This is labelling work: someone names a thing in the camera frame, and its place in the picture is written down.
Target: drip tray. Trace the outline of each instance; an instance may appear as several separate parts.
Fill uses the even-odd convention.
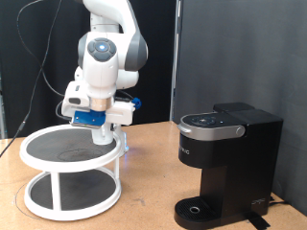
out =
[[[219,217],[199,196],[183,199],[175,207],[175,221],[187,229],[209,229],[220,225]]]

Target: button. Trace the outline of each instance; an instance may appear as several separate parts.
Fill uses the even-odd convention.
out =
[[[71,104],[81,104],[81,100],[79,98],[70,98],[68,102]]]
[[[214,124],[216,124],[216,118],[215,117],[211,117],[210,125],[214,125]]]
[[[100,61],[107,61],[111,58],[109,53],[100,53],[100,52],[96,52],[94,54],[94,57]]]
[[[93,53],[95,51],[95,41],[89,42],[87,48],[90,53]]]
[[[105,42],[108,42],[108,39],[104,38],[104,37],[99,37],[99,38],[96,38],[95,41],[105,41]]]
[[[96,42],[95,49],[99,52],[106,52],[108,50],[109,46],[104,41]]]
[[[200,123],[206,123],[206,122],[208,122],[208,120],[206,120],[206,119],[204,119],[204,118],[201,118],[201,119],[200,119]]]
[[[108,44],[109,44],[109,46],[110,46],[109,51],[110,51],[112,54],[115,54],[115,52],[116,52],[116,46],[115,46],[115,44],[114,44],[113,42],[111,42],[111,41],[109,41]]]

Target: coffee maker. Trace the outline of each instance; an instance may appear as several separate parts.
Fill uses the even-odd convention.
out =
[[[249,219],[266,229],[261,216],[269,208],[282,125],[281,118],[245,103],[215,104],[213,113],[182,117],[179,160],[202,169],[201,192],[177,203],[175,221],[202,230]]]

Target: wooden table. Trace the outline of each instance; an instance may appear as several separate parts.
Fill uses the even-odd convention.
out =
[[[123,130],[128,134],[130,150],[120,159],[123,186],[120,199],[96,217],[66,222],[37,217],[26,208],[25,185],[40,172],[21,161],[19,147],[24,138],[17,138],[0,159],[0,229],[181,229],[174,221],[175,204],[199,195],[201,170],[178,160],[176,124],[128,126]],[[1,141],[1,150],[9,141]],[[272,206],[264,219],[271,230],[307,229],[307,218],[290,205]],[[255,228],[242,221],[216,229]]]

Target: black wall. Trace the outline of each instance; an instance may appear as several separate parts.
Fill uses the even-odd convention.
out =
[[[184,0],[175,122],[243,102],[284,119],[273,191],[307,214],[307,2]]]
[[[4,105],[9,137],[13,137],[29,109],[30,98],[39,66],[24,50],[18,38],[16,17],[30,0],[0,2],[0,65]],[[176,0],[131,0],[136,19],[149,47],[149,60],[140,70],[139,83],[127,90],[142,100],[133,123],[155,123],[169,120]],[[59,0],[40,2],[26,9],[20,17],[20,31],[29,48],[43,60],[49,30]],[[89,12],[84,5],[63,0],[53,31],[50,52],[45,65],[47,79],[60,93],[74,79],[78,66],[79,39],[89,31]],[[44,127],[63,124],[55,115],[61,97],[45,84],[37,85],[32,113],[19,136],[27,136]]]

